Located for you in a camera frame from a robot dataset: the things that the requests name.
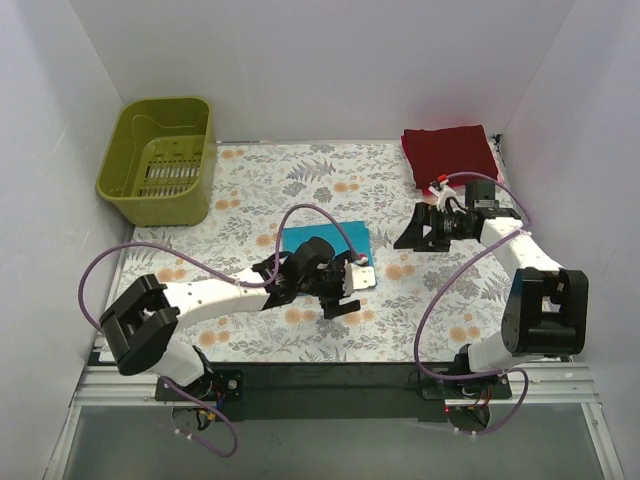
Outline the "teal t shirt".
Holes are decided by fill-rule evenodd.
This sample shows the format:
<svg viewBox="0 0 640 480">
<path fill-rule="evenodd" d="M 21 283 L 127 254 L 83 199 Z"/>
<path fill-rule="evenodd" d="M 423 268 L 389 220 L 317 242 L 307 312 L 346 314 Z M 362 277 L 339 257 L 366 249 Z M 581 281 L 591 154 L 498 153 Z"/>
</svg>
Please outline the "teal t shirt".
<svg viewBox="0 0 640 480">
<path fill-rule="evenodd" d="M 359 254 L 365 254 L 369 261 L 369 280 L 371 283 L 362 285 L 360 290 L 374 288 L 376 286 L 375 269 L 374 269 L 374 257 L 372 254 L 370 233 L 364 221 L 349 221 L 340 223 L 343 230 L 351 240 L 353 246 Z M 304 241 L 309 240 L 311 237 L 320 237 L 326 240 L 334 249 L 336 254 L 341 254 L 348 249 L 347 243 L 344 240 L 338 229 L 331 223 L 313 225 L 313 226 L 300 226 L 300 227 L 287 227 L 283 231 L 282 246 L 286 251 L 295 251 Z"/>
</svg>

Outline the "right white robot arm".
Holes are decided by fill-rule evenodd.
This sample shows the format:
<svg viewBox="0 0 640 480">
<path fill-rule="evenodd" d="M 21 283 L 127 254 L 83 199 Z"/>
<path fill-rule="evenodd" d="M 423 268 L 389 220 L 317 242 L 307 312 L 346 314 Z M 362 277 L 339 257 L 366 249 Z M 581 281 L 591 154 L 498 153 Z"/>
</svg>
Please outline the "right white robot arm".
<svg viewBox="0 0 640 480">
<path fill-rule="evenodd" d="M 528 361 L 579 354 L 585 345 L 589 280 L 581 270 L 566 269 L 534 241 L 530 219 L 517 199 L 504 207 L 496 197 L 501 184 L 475 173 L 459 201 L 446 175 L 428 189 L 432 204 L 416 204 L 411 220 L 394 246 L 415 252 L 448 252 L 452 242 L 475 240 L 483 251 L 463 264 L 437 291 L 427 310 L 434 311 L 446 291 L 472 266 L 493 255 L 511 280 L 497 333 L 464 346 L 442 373 L 416 363 L 431 379 L 453 383 L 464 397 L 475 397 L 497 377 Z"/>
</svg>

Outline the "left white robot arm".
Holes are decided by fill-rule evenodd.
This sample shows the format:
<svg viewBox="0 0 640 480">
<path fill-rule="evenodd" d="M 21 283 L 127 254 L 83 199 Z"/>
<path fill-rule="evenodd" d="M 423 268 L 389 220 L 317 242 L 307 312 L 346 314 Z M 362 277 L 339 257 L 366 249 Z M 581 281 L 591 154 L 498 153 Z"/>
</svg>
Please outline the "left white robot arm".
<svg viewBox="0 0 640 480">
<path fill-rule="evenodd" d="M 175 333 L 200 322 L 235 313 L 256 313 L 318 299 L 326 319 L 359 310 L 354 293 L 375 284 L 375 270 L 362 254 L 341 254 L 320 237 L 295 251 L 278 252 L 237 272 L 229 280 L 211 278 L 162 283 L 153 274 L 138 277 L 101 315 L 99 324 L 119 373 L 145 372 L 178 384 L 193 400 L 213 386 L 213 369 L 196 347 Z"/>
</svg>

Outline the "floral patterned table mat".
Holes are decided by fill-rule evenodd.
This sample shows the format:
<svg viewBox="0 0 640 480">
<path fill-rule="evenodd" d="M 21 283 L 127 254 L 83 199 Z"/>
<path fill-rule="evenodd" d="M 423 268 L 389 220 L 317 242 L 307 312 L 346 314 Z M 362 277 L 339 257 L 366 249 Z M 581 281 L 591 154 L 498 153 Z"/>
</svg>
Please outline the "floral patterned table mat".
<svg viewBox="0 0 640 480">
<path fill-rule="evenodd" d="M 199 281 L 211 270 L 233 274 L 272 254 L 281 224 L 364 221 L 377 284 L 360 294 L 359 311 L 326 320 L 317 300 L 302 297 L 201 322 L 179 338 L 214 362 L 447 361 L 499 331 L 511 282 L 487 255 L 429 312 L 437 291 L 483 249 L 463 241 L 447 253 L 395 250 L 421 198 L 396 143 L 222 145 L 207 218 L 193 227 L 136 230 L 113 291 L 150 273 L 163 282 Z"/>
</svg>

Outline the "dark red folded t shirt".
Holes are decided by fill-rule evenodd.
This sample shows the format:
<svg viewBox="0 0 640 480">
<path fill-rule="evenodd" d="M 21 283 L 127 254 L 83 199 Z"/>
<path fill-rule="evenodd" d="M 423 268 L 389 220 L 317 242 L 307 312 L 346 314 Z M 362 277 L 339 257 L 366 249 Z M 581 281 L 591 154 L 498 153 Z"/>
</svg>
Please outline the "dark red folded t shirt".
<svg viewBox="0 0 640 480">
<path fill-rule="evenodd" d="M 482 125 L 439 130 L 406 129 L 401 146 L 416 188 L 423 193 L 445 174 L 475 172 L 497 180 L 499 170 Z"/>
</svg>

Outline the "pink folded t shirt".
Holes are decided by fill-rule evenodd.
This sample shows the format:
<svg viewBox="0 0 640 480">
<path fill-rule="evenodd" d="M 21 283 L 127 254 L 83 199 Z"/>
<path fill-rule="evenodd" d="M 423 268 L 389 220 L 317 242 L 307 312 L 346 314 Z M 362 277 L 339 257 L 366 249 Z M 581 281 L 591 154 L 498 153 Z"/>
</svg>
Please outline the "pink folded t shirt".
<svg viewBox="0 0 640 480">
<path fill-rule="evenodd" d="M 498 181 L 504 180 L 489 148 L 422 153 L 413 160 L 412 169 L 416 186 L 425 196 L 431 196 L 428 187 L 440 175 L 466 171 L 481 173 Z"/>
</svg>

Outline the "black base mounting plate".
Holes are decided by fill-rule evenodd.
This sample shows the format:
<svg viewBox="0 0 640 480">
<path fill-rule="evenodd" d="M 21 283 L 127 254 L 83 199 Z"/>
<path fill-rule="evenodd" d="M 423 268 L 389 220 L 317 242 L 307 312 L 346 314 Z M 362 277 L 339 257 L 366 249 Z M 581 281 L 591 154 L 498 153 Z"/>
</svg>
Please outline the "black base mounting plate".
<svg viewBox="0 0 640 480">
<path fill-rule="evenodd" d="M 433 379 L 409 363 L 226 363 L 180 388 L 234 422 L 248 420 L 447 420 L 445 402 L 484 412 L 512 397 L 505 377 Z"/>
</svg>

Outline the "olive green plastic basket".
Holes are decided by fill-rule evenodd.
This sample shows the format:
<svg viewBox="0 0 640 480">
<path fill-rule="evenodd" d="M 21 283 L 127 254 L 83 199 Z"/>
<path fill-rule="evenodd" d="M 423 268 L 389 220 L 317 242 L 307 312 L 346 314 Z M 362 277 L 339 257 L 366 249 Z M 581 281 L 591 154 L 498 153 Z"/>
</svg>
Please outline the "olive green plastic basket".
<svg viewBox="0 0 640 480">
<path fill-rule="evenodd" d="M 96 181 L 98 194 L 137 227 L 201 223 L 217 159 L 212 114 L 199 97 L 148 98 L 126 106 Z"/>
</svg>

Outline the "aluminium frame rail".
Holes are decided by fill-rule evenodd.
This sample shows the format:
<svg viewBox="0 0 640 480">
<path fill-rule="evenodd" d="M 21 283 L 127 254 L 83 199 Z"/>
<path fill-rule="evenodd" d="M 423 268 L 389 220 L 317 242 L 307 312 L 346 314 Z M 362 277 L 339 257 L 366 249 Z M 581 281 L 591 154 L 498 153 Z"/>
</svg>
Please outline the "aluminium frame rail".
<svg viewBox="0 0 640 480">
<path fill-rule="evenodd" d="M 85 367 L 72 397 L 76 406 L 142 406 L 153 404 L 157 376 L 122 376 L 115 366 Z"/>
</svg>

